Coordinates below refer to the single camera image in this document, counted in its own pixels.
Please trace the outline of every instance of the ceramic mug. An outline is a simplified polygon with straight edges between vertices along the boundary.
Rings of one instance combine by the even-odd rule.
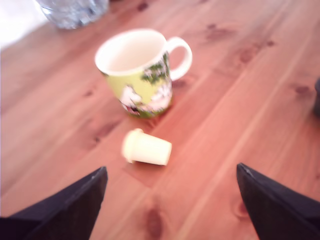
[[[170,70],[169,54],[185,48],[182,63]],[[189,45],[179,37],[169,40],[153,29],[134,29],[107,40],[95,55],[97,68],[129,114],[150,118],[171,104],[172,81],[181,78],[192,63]]]

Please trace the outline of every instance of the mug rim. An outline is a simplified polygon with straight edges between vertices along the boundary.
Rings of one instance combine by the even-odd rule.
[[[117,38],[123,37],[127,34],[130,33],[136,33],[136,32],[152,32],[152,33],[156,33],[160,38],[162,38],[163,40],[163,46],[161,48],[161,51],[155,56],[153,57],[151,60],[147,61],[146,63],[137,66],[135,68],[132,68],[130,70],[125,70],[125,71],[111,71],[111,70],[106,70],[106,69],[102,69],[101,68],[101,64],[98,62],[98,58],[101,57],[100,54],[102,52],[102,50],[111,42],[115,41]],[[153,65],[154,63],[158,62],[159,59],[161,59],[161,57],[163,56],[163,54],[166,52],[166,43],[167,40],[165,38],[165,36],[160,33],[159,31],[156,31],[152,28],[135,28],[135,29],[131,29],[128,31],[123,31],[120,32],[114,36],[112,36],[111,38],[109,38],[108,40],[106,40],[96,51],[95,56],[94,56],[94,62],[96,67],[100,70],[100,72],[102,72],[103,74],[106,74],[108,76],[127,76],[127,75],[132,75],[135,74],[137,72],[141,72],[144,69],[150,67],[151,65]]]

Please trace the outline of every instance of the mug handle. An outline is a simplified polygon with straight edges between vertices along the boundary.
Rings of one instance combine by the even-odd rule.
[[[192,63],[192,51],[185,40],[175,36],[167,41],[166,50],[169,54],[178,47],[183,47],[185,49],[185,54],[182,63],[177,68],[170,71],[170,78],[172,81],[175,81],[185,75]]]

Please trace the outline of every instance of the wooden table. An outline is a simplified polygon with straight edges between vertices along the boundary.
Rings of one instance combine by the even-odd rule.
[[[87,27],[47,24],[4,50],[2,215],[100,166],[109,182],[92,240],[256,240],[239,162],[319,201],[319,12],[318,0],[123,0]],[[106,39],[138,27],[193,51],[158,119],[126,115],[94,64]],[[126,163],[134,128],[172,142],[167,166]]]

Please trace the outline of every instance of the cream plastic cup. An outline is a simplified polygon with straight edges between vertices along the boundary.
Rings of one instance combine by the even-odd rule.
[[[172,144],[161,138],[145,134],[142,129],[127,133],[122,144],[122,155],[129,163],[142,162],[167,165]]]

